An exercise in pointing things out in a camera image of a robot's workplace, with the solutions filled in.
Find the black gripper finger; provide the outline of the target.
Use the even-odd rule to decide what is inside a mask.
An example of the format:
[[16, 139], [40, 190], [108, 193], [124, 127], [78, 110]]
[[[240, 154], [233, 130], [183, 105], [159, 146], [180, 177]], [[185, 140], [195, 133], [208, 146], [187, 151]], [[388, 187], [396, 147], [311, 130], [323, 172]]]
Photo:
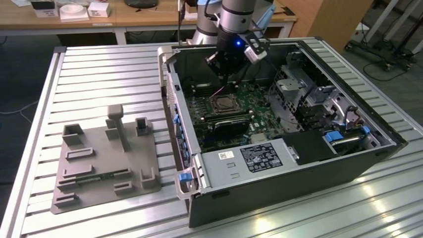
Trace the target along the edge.
[[229, 73], [229, 81], [233, 84], [239, 84], [240, 80], [241, 80], [241, 70], [244, 70], [244, 68], [248, 67], [248, 60], [244, 58], [240, 62], [237, 62], [233, 66], [233, 68], [231, 69], [231, 73]]
[[224, 52], [215, 52], [209, 57], [205, 58], [208, 67], [213, 71], [215, 75], [219, 78], [220, 85], [227, 85], [228, 82], [228, 66], [227, 66], [227, 57]]

